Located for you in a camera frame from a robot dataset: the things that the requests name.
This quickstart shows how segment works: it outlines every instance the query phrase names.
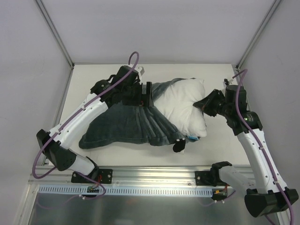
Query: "white enclosure wall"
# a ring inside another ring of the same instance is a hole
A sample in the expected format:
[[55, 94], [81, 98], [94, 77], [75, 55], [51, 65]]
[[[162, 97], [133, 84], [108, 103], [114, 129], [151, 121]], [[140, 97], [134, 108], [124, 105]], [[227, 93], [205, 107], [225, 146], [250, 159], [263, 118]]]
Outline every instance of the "white enclosure wall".
[[[284, 0], [244, 65], [251, 109], [290, 188], [300, 190], [300, 1]], [[300, 202], [294, 204], [299, 224]]]
[[0, 224], [11, 225], [70, 67], [33, 0], [0, 1], [0, 33]]
[[274, 0], [43, 0], [74, 63], [237, 64]]

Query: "dark gray towel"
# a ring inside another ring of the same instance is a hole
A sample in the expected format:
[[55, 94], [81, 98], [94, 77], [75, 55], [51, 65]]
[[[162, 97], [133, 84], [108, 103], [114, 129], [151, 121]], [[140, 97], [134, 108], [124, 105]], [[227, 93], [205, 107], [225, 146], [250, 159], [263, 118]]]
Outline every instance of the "dark gray towel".
[[[171, 84], [180, 80], [183, 79], [154, 83], [153, 101], [158, 99]], [[79, 142], [79, 147], [92, 149], [113, 142], [162, 146], [173, 144], [176, 139], [182, 138], [186, 137], [155, 106], [136, 107], [119, 103], [90, 123], [86, 134]]]

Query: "purple cable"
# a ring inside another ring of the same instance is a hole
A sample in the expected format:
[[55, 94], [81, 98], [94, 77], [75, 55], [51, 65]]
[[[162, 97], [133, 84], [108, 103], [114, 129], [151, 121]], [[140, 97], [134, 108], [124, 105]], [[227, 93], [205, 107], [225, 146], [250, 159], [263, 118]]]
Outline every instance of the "purple cable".
[[[115, 84], [113, 84], [111, 87], [109, 87], [108, 89], [102, 91], [100, 94], [98, 94], [96, 97], [94, 97], [92, 100], [90, 100], [89, 102], [87, 102], [84, 107], [88, 107], [93, 101], [95, 101], [96, 99], [98, 99], [99, 97], [101, 97], [102, 95], [104, 95], [105, 93], [109, 92], [111, 89], [115, 88], [118, 84], [120, 84], [123, 80], [126, 79], [126, 77], [128, 77], [132, 71], [134, 71], [138, 61], [139, 61], [139, 58], [140, 58], [140, 55], [138, 52], [133, 52], [131, 53], [130, 57], [129, 57], [129, 62], [131, 61], [131, 58], [133, 55], [136, 54], [136, 60], [135, 60], [135, 63], [134, 65], [132, 66], [132, 68], [121, 78], [119, 79]], [[80, 108], [77, 112], [75, 112], [59, 129], [58, 131], [62, 131], [63, 128], [72, 120], [74, 119], [83, 109]], [[35, 179], [42, 179], [44, 178], [45, 176], [47, 176], [48, 174], [50, 174], [53, 170], [56, 169], [56, 167], [53, 167], [51, 170], [49, 170], [48, 172], [46, 172], [45, 174], [41, 175], [41, 176], [38, 176], [36, 174], [36, 166], [37, 166], [37, 163], [38, 163], [38, 159], [39, 157], [41, 156], [42, 152], [45, 150], [45, 148], [48, 146], [48, 144], [58, 135], [58, 133], [55, 133], [52, 137], [49, 138], [49, 140], [42, 146], [41, 150], [37, 153], [37, 156], [36, 158], [34, 159], [34, 162], [33, 162], [33, 166], [32, 166], [32, 176], [35, 178]]]
[[247, 69], [244, 69], [242, 71], [240, 71], [238, 74], [236, 74], [235, 76], [233, 76], [232, 78], [235, 78], [237, 77], [238, 75], [242, 74], [241, 78], [240, 78], [240, 82], [239, 82], [239, 85], [238, 85], [238, 88], [237, 88], [237, 91], [236, 91], [236, 96], [235, 96], [235, 108], [236, 108], [236, 111], [238, 113], [238, 116], [240, 118], [240, 120], [243, 122], [243, 124], [245, 125], [245, 127], [247, 127], [247, 129], [250, 131], [250, 133], [253, 135], [253, 137], [255, 138], [255, 140], [257, 141], [259, 147], [260, 147], [260, 150], [262, 151], [264, 157], [266, 158], [266, 161], [268, 163], [268, 166], [270, 168], [270, 171], [271, 171], [271, 174], [272, 174], [272, 177], [274, 179], [274, 181], [276, 182], [276, 186], [277, 188], [279, 189], [280, 193], [282, 194], [282, 196], [284, 197], [287, 205], [288, 205], [288, 208], [290, 210], [290, 214], [291, 214], [291, 221], [290, 221], [290, 225], [293, 225], [294, 224], [294, 211], [293, 211], [293, 208], [292, 208], [292, 205], [289, 201], [289, 199], [287, 198], [286, 194], [284, 193], [283, 189], [281, 188], [280, 184], [278, 183], [278, 179], [277, 179], [277, 176], [276, 176], [276, 173], [274, 171], [274, 168], [272, 166], [272, 163], [270, 161], [270, 158], [266, 152], [266, 150], [263, 148], [263, 144], [262, 142], [259, 140], [258, 136], [254, 133], [254, 131], [251, 129], [251, 127], [245, 122], [243, 116], [241, 115], [240, 113], [240, 109], [239, 109], [239, 92], [240, 92], [240, 88], [242, 86], [242, 83], [243, 83], [243, 80], [247, 74]]
[[59, 209], [61, 206], [65, 205], [65, 204], [67, 204], [72, 199], [74, 199], [76, 197], [80, 197], [80, 196], [79, 195], [74, 195], [74, 196], [70, 197], [68, 200], [66, 200], [63, 204], [60, 204], [59, 206], [55, 206], [55, 207], [46, 207], [46, 206], [41, 205], [38, 201], [38, 197], [39, 196], [37, 196], [37, 199], [36, 199], [36, 204], [37, 204], [38, 207], [40, 207], [44, 210], [55, 210], [55, 209]]
[[[236, 193], [236, 191], [233, 191], [227, 198], [225, 198], [223, 201], [225, 202], [225, 201], [227, 201], [229, 198], [231, 198], [234, 194]], [[211, 205], [213, 205], [213, 204], [216, 204], [216, 203], [221, 203], [222, 201], [217, 201], [217, 202], [215, 202], [215, 201], [213, 201], [213, 202], [211, 202], [211, 203], [209, 203], [209, 204], [207, 204], [207, 205], [204, 205], [204, 204], [202, 204], [201, 202], [199, 202], [199, 204], [200, 205], [202, 205], [203, 207], [209, 207], [209, 206], [211, 206]]]

